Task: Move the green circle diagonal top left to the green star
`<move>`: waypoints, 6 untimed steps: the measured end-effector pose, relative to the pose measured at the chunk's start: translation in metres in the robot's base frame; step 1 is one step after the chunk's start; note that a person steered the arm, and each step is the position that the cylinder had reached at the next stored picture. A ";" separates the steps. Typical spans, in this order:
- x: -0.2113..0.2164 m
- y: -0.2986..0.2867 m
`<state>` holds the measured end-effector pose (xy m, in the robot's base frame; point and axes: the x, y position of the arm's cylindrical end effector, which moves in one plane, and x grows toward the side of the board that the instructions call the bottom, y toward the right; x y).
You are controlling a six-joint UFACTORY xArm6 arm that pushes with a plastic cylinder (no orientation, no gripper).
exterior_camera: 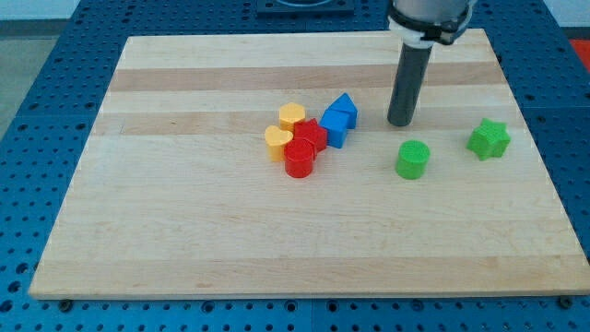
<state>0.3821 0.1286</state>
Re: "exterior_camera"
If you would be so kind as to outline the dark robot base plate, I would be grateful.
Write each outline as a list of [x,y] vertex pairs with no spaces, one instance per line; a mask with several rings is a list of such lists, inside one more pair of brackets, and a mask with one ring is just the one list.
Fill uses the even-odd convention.
[[344,14],[355,10],[354,0],[256,0],[258,18]]

